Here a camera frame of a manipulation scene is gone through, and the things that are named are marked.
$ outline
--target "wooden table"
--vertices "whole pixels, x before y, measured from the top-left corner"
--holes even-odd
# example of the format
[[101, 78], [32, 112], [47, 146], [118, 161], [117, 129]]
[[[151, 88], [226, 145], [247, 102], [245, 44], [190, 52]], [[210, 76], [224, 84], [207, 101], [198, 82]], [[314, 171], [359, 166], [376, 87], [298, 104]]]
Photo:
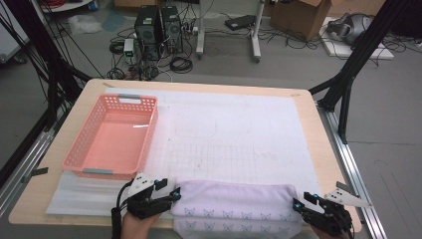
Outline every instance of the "wooden table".
[[[41, 161], [39, 168], [48, 167], [49, 172], [34, 176], [12, 210], [9, 220], [15, 224], [38, 225], [88, 225], [110, 226], [109, 217], [47, 215], [50, 204], [63, 172], [61, 163], [84, 123], [97, 96], [107, 88], [127, 88], [199, 93], [242, 94], [292, 98], [301, 119], [309, 152], [316, 170], [321, 192], [334, 190], [335, 182], [344, 182], [327, 134], [320, 120], [315, 102], [306, 90], [236, 87], [218, 85], [196, 85], [157, 82], [129, 82], [113, 80], [91, 80], [87, 83], [74, 108]], [[361, 230], [360, 220], [352, 207], [351, 214], [356, 232]], [[160, 219], [155, 227], [171, 228], [169, 219]]]

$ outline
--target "gray floor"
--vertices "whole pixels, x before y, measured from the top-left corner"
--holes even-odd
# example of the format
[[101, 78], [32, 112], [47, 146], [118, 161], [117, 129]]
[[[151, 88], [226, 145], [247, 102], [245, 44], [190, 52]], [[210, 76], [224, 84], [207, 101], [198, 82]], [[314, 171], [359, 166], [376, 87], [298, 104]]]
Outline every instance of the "gray floor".
[[[87, 14], [85, 10], [71, 12]], [[110, 10], [93, 13], [108, 24], [108, 31], [75, 36], [75, 40], [104, 74], [109, 70], [109, 39], [130, 27], [132, 18], [121, 20]], [[110, 19], [117, 19], [110, 25]], [[208, 26], [221, 26], [223, 18], [209, 20]], [[89, 66], [69, 41], [77, 67], [92, 76]], [[205, 56], [194, 55], [194, 68], [186, 75], [171, 74], [173, 82], [309, 89], [333, 77], [344, 64], [328, 57], [323, 46], [316, 50], [292, 49], [285, 39], [261, 41], [262, 60], [251, 58], [249, 39], [209, 35]], [[350, 102], [347, 137], [357, 166], [388, 238], [419, 238], [422, 235], [422, 54], [407, 50], [393, 53], [393, 61], [368, 62], [358, 75]], [[161, 74], [160, 82], [170, 78]], [[318, 100], [322, 94], [315, 96]], [[0, 68], [0, 165], [10, 157], [20, 140], [46, 108], [38, 79], [30, 64], [8, 63]], [[0, 221], [4, 238], [106, 238], [109, 228], [37, 227], [11, 225], [7, 213]], [[366, 238], [360, 233], [356, 238]]]

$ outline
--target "computer tower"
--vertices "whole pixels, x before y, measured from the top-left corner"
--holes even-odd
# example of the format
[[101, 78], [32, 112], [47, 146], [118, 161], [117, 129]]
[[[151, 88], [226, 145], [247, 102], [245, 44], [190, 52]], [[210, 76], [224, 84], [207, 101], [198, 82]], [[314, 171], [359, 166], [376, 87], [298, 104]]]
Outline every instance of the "computer tower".
[[134, 30], [142, 59], [159, 60], [159, 46], [163, 42], [163, 33], [158, 7], [155, 5], [140, 6], [134, 23]]
[[164, 40], [166, 40], [169, 53], [183, 52], [183, 39], [181, 21], [175, 6], [161, 8], [162, 25], [164, 28]]

